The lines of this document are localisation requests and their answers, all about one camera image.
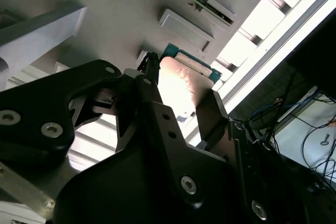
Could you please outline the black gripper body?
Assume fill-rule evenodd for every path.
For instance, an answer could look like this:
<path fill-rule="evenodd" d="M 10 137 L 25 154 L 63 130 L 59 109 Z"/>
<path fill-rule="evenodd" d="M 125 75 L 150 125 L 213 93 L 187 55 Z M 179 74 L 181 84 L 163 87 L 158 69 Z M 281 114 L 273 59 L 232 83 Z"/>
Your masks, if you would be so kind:
<path fill-rule="evenodd" d="M 155 85 L 136 92 L 127 146 L 70 180 L 53 223 L 247 223 L 234 170 L 185 143 Z"/>

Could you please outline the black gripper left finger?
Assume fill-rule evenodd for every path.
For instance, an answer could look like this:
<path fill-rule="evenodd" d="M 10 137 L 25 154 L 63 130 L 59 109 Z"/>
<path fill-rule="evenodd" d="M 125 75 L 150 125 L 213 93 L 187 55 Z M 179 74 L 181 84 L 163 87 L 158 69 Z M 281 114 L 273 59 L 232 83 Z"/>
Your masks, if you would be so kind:
<path fill-rule="evenodd" d="M 114 115 L 122 142 L 117 152 L 123 150 L 137 127 L 136 83 L 157 87 L 159 72 L 159 57 L 148 53 L 134 76 L 95 60 L 3 91 L 1 190 L 31 208 L 54 208 L 75 177 L 65 185 L 56 180 L 75 131 L 103 114 Z"/>

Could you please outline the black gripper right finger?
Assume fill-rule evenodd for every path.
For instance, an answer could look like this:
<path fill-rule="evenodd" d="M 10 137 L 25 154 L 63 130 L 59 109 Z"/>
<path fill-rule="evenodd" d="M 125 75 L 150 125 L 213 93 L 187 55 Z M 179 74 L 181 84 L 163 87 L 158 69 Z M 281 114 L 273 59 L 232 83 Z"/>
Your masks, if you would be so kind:
<path fill-rule="evenodd" d="M 231 120 L 216 91 L 209 91 L 196 107 L 204 150 L 229 166 L 231 206 L 248 223 L 274 223 L 260 162 L 247 130 Z"/>

